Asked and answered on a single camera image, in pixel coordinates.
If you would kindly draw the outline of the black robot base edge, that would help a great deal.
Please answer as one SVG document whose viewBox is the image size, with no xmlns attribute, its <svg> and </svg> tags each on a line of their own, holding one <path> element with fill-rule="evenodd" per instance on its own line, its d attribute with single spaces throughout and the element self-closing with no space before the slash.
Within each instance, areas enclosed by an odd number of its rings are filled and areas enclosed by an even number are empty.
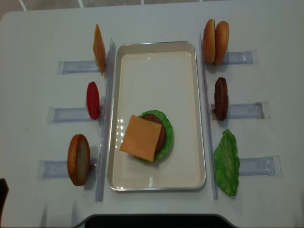
<svg viewBox="0 0 304 228">
<path fill-rule="evenodd" d="M 203 215 L 108 215 L 85 222 L 86 228 L 231 228 L 217 216 Z"/>
</svg>

